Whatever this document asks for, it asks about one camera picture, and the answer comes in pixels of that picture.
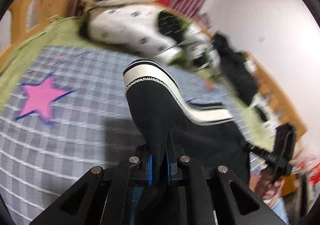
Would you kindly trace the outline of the person's right hand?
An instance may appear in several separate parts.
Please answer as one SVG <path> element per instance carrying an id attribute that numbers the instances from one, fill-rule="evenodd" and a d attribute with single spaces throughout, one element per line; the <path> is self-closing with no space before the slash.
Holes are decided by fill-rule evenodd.
<path id="1" fill-rule="evenodd" d="M 267 167 L 261 171 L 260 185 L 262 186 L 261 197 L 263 200 L 276 200 L 280 198 L 285 180 L 279 178 L 273 181 L 273 169 Z"/>

